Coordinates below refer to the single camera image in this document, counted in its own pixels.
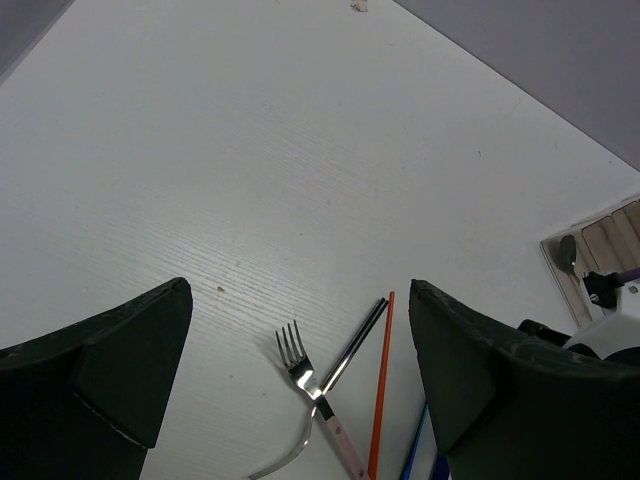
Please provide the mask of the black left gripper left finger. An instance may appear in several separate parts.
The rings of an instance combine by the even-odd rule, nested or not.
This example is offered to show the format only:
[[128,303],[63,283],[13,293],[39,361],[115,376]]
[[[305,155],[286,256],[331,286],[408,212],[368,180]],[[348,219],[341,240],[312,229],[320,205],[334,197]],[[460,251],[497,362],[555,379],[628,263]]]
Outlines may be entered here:
[[4,479],[137,479],[193,311],[184,278],[1,351]]

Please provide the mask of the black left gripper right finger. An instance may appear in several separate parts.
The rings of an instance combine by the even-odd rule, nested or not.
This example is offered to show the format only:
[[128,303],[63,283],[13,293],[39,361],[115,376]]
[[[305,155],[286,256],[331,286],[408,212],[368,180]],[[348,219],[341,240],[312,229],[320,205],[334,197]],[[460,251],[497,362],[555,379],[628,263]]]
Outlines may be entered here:
[[438,452],[455,479],[635,479],[639,350],[572,347],[424,280],[409,320]]

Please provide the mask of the teal chopstick long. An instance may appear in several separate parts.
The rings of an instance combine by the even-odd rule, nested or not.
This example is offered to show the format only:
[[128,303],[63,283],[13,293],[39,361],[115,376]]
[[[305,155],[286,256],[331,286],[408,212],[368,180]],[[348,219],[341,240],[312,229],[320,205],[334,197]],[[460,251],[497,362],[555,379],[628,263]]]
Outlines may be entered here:
[[413,468],[414,459],[416,456],[416,452],[418,449],[419,441],[422,435],[422,430],[424,427],[425,420],[428,416],[428,404],[424,403],[421,416],[419,418],[418,425],[414,432],[412,442],[410,444],[410,448],[408,450],[407,456],[405,458],[405,463],[403,465],[401,474],[399,476],[400,480],[408,480],[410,478],[411,470]]

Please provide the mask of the black silver chopstick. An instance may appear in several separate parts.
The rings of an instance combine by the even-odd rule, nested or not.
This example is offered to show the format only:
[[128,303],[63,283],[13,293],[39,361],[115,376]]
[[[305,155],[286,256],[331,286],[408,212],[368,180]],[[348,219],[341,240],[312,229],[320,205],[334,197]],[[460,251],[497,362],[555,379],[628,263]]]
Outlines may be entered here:
[[324,393],[330,391],[337,383],[338,379],[344,373],[356,352],[375,326],[376,322],[386,310],[388,303],[389,301],[387,299],[380,298],[372,307],[365,319],[361,322],[360,326],[356,329],[355,333],[352,335],[338,358],[330,367],[328,373],[325,375],[325,378],[322,381],[322,391]]

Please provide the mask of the black spoon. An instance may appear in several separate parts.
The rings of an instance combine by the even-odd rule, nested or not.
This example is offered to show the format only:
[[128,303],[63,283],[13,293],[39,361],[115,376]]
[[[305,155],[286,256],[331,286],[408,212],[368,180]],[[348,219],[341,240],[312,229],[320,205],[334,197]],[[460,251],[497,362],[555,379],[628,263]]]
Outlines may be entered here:
[[559,240],[557,258],[559,268],[580,285],[582,278],[577,270],[578,247],[573,235],[565,235]]

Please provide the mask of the pink handled fork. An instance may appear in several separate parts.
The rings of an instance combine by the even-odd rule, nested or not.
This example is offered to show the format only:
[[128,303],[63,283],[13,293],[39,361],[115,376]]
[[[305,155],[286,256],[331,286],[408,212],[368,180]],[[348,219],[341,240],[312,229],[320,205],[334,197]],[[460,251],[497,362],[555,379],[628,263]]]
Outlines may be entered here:
[[327,433],[339,452],[352,479],[369,479],[366,467],[351,442],[344,426],[328,403],[325,390],[318,381],[315,369],[302,343],[296,321],[276,331],[279,353],[292,382],[305,392],[320,413]]

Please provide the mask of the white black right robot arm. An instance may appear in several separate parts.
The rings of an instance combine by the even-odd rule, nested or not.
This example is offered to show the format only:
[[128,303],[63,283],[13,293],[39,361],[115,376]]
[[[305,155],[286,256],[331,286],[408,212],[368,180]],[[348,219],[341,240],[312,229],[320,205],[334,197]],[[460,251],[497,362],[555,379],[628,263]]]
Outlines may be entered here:
[[639,315],[614,311],[573,336],[524,320],[518,330],[565,350],[617,364],[639,366]]

